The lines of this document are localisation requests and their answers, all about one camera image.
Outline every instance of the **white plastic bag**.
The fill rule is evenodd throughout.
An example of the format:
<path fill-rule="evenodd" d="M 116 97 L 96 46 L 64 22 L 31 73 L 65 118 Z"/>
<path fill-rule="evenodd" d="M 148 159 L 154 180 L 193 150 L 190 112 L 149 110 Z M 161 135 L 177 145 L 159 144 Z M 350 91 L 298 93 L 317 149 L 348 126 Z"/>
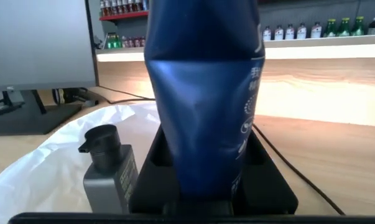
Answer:
<path fill-rule="evenodd" d="M 108 106 L 69 122 L 0 174 L 0 224 L 22 212 L 91 212 L 82 184 L 91 158 L 78 152 L 87 130 L 116 125 L 140 171 L 159 123 L 152 103 Z"/>

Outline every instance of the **green bottle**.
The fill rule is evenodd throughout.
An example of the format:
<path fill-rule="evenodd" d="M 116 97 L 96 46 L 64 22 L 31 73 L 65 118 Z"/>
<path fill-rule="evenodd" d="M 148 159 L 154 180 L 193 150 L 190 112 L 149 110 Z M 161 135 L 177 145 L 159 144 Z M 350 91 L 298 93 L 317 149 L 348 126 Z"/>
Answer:
<path fill-rule="evenodd" d="M 349 21 L 350 18 L 342 18 L 342 23 L 339 26 L 338 37 L 350 36 Z"/>
<path fill-rule="evenodd" d="M 351 35 L 364 35 L 364 25 L 363 25 L 363 16 L 358 16 L 356 18 L 356 23 L 354 24 Z"/>
<path fill-rule="evenodd" d="M 117 34 L 114 35 L 114 38 L 113 38 L 113 48 L 120 48 L 120 44 L 119 44 L 119 37 Z"/>
<path fill-rule="evenodd" d="M 325 29 L 323 37 L 335 37 L 336 36 L 335 21 L 336 21 L 335 19 L 328 20 L 328 24 L 326 25 L 326 29 Z"/>
<path fill-rule="evenodd" d="M 107 35 L 107 49 L 112 49 L 113 48 L 113 40 L 114 37 L 112 34 Z"/>

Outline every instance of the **gray bottle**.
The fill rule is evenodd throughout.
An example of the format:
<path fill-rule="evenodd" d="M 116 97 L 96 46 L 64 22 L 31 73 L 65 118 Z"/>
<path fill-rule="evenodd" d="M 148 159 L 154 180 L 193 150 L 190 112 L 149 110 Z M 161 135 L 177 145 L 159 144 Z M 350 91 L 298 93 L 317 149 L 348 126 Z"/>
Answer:
<path fill-rule="evenodd" d="M 83 178 L 92 212 L 128 214 L 138 176 L 132 146 L 121 144 L 111 124 L 89 130 L 85 139 L 78 150 L 89 152 L 93 161 Z"/>

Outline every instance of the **red shelf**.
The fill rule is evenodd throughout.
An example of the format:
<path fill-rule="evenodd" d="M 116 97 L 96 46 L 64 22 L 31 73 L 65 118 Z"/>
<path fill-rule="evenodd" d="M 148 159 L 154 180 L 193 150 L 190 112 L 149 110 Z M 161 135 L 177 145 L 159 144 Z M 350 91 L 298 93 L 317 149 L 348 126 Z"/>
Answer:
<path fill-rule="evenodd" d="M 149 14 L 149 11 L 130 12 L 130 13 L 125 13 L 125 14 L 115 15 L 115 16 L 103 16 L 100 18 L 100 20 L 101 21 L 114 21 L 118 19 L 147 16 L 148 14 Z"/>

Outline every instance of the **black stand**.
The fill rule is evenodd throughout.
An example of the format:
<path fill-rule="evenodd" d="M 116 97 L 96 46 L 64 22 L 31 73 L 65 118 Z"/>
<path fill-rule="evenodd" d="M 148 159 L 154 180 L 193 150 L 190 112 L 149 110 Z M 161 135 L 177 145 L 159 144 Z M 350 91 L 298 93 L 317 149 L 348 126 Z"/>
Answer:
<path fill-rule="evenodd" d="M 241 184 L 232 202 L 183 202 L 161 127 L 129 201 L 131 213 L 163 215 L 294 214 L 298 200 L 253 132 L 249 135 Z"/>
<path fill-rule="evenodd" d="M 37 90 L 21 94 L 24 105 L 0 116 L 0 136 L 47 134 L 81 110 L 81 105 L 44 106 Z"/>
<path fill-rule="evenodd" d="M 10 113 L 19 109 L 24 103 L 13 103 L 6 91 L 2 92 L 3 99 L 0 100 L 0 115 Z"/>

